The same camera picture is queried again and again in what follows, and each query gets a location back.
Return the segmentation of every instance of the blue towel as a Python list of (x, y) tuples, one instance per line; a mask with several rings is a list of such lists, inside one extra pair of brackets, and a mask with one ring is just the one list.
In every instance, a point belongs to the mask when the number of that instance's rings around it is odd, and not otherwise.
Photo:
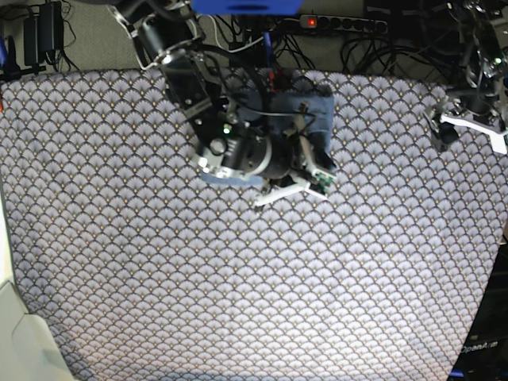
[[(241, 98), (253, 108), (260, 108), (260, 98), (257, 93), (241, 93)], [(331, 136), (333, 129), (333, 112), (335, 102), (333, 96), (304, 95), (304, 94), (275, 94), (271, 100), (270, 110), (272, 112), (297, 112), (300, 105), (305, 103), (309, 107), (309, 114), (316, 116), (314, 123), (309, 125), (306, 135), (310, 143), (314, 146), (314, 151), (324, 152), (329, 156)], [(260, 116), (252, 111), (240, 107), (239, 116), (245, 121), (255, 121)], [(306, 122), (312, 121), (312, 117), (306, 117)], [(281, 135), (285, 130), (290, 129), (293, 124), (294, 116), (287, 117), (269, 117), (268, 122), (271, 126), (271, 133)], [(253, 177), (249, 181), (239, 179), (218, 179), (210, 174), (202, 174), (202, 179), (207, 183), (216, 183), (230, 186), (257, 186), (263, 182), (260, 177)]]

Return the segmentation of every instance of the patterned tablecloth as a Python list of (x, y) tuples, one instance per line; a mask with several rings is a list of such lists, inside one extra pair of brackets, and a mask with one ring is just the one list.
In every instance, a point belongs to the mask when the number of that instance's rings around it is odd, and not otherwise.
[(157, 71), (2, 86), (17, 283), (77, 379), (447, 378), (508, 217), (508, 158), (466, 130), (431, 148), (439, 87), (294, 82), (334, 91), (338, 181), (261, 215), (255, 189), (199, 178)]

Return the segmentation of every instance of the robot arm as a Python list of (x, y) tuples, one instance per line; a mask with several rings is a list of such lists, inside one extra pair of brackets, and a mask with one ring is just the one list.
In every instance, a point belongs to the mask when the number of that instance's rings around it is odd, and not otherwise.
[[(219, 179), (262, 178), (264, 189), (275, 191), (260, 195), (257, 206), (295, 192), (326, 197), (335, 175), (314, 156), (305, 105), (271, 112), (270, 94), (257, 72), (238, 56), (203, 43), (204, 32), (188, 2), (164, 8), (158, 0), (122, 0), (108, 7), (133, 42), (140, 67), (156, 67), (164, 74), (167, 97), (184, 112), (198, 137), (194, 162), (204, 173)], [(228, 89), (217, 56), (245, 70), (255, 84), (259, 109)], [(239, 108), (258, 119), (243, 120)], [(273, 114), (293, 116), (292, 132), (274, 133), (267, 119)]]
[[(459, 139), (456, 127), (487, 134), (494, 152), (506, 149), (508, 121), (508, 7), (503, 1), (450, 2), (464, 15), (459, 31), (466, 42), (461, 56), (463, 74), (447, 98), (428, 110), (431, 138), (441, 152)], [(445, 104), (453, 102), (447, 110)]]

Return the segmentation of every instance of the power adapter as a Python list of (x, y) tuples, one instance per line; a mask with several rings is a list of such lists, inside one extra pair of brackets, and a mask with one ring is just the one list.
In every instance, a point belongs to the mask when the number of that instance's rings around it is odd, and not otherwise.
[(31, 16), (23, 21), (23, 52), (25, 66), (36, 66), (43, 61), (39, 50), (38, 16)]
[(64, 48), (62, 2), (46, 2), (39, 7), (39, 52), (55, 52)]

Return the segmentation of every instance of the red power switch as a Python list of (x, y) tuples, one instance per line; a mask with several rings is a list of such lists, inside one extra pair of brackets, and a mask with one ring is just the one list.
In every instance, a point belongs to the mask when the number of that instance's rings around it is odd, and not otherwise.
[(316, 16), (304, 15), (300, 17), (300, 26), (305, 29), (316, 29), (318, 18)]

